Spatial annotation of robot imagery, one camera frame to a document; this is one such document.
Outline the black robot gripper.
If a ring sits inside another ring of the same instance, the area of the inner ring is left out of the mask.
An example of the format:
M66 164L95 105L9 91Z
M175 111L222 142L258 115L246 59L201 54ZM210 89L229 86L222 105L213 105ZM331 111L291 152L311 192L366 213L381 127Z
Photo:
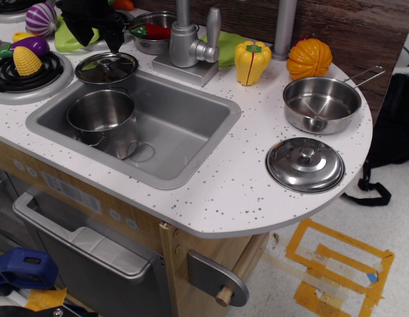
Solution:
M93 37L93 28L102 35L111 53L118 53L123 45L124 21L108 1L57 1L61 16L73 36L83 46L87 46Z

